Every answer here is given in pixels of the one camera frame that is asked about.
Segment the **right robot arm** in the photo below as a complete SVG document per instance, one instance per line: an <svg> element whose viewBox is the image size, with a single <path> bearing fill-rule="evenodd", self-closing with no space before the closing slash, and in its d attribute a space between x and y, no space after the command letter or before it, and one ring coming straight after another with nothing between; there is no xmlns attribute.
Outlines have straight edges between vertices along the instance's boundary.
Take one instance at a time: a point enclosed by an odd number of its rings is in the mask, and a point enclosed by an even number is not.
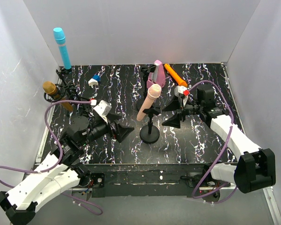
<svg viewBox="0 0 281 225"><path fill-rule="evenodd" d="M208 84L197 87L197 98L188 99L189 91L184 86L177 86L174 97L164 111L175 114L163 122L163 126L180 128L180 123L187 115L199 115L200 119L217 133L232 150L237 165L212 163L203 170L199 181L223 181L233 183L244 194L267 188L276 184L275 154L271 149L263 149L251 141L234 124L232 117L222 108L217 107L214 88Z"/></svg>

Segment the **gold microphone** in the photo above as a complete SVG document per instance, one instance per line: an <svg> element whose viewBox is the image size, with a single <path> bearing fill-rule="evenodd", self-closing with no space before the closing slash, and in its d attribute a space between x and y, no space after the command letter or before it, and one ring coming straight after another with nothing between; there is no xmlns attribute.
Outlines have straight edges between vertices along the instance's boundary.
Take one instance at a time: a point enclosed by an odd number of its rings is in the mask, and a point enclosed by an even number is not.
<svg viewBox="0 0 281 225"><path fill-rule="evenodd" d="M61 84L54 84L50 81L43 83L44 99L49 103L67 100L66 88Z"/></svg>

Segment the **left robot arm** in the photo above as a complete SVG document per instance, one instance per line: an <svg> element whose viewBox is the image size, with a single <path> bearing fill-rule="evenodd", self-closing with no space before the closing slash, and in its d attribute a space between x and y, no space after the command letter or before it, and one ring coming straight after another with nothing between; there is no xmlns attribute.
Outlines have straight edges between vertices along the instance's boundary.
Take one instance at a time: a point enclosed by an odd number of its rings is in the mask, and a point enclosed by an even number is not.
<svg viewBox="0 0 281 225"><path fill-rule="evenodd" d="M76 186L88 186L92 182L91 171L77 163L83 155L83 145L104 135L122 142L133 127L119 123L120 116L110 114L105 119L86 116L72 119L59 140L42 163L9 191L0 191L0 207L13 225L26 225L46 203Z"/></svg>

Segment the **beige microphone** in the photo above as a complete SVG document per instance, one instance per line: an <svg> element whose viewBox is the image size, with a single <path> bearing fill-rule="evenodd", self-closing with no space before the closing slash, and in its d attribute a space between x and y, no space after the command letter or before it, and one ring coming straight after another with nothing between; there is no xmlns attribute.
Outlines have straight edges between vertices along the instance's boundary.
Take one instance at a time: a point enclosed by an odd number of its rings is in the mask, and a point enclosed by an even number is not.
<svg viewBox="0 0 281 225"><path fill-rule="evenodd" d="M152 86L150 86L148 88L147 96L137 114L137 118L136 118L137 121L143 120L143 118L146 115L144 113L144 110L149 109L152 106L152 104L155 102L155 100L160 97L161 92L162 92L162 88L159 84L153 84Z"/></svg>

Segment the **round base shock-mount stand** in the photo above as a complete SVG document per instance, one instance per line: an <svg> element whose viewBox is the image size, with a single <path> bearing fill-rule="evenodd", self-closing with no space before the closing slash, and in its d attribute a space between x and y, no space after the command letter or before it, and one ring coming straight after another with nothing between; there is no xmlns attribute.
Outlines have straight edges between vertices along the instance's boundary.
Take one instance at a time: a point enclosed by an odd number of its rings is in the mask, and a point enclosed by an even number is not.
<svg viewBox="0 0 281 225"><path fill-rule="evenodd" d="M152 65L149 67L142 67L141 68L141 72L143 73L143 81L144 81L144 92L143 92L143 97L141 99L139 99L136 102L136 109L137 111L140 110L145 98L147 97L147 93L148 93L148 88L147 88L147 81L148 81L148 77L150 73L153 73L155 71L156 66Z"/></svg>

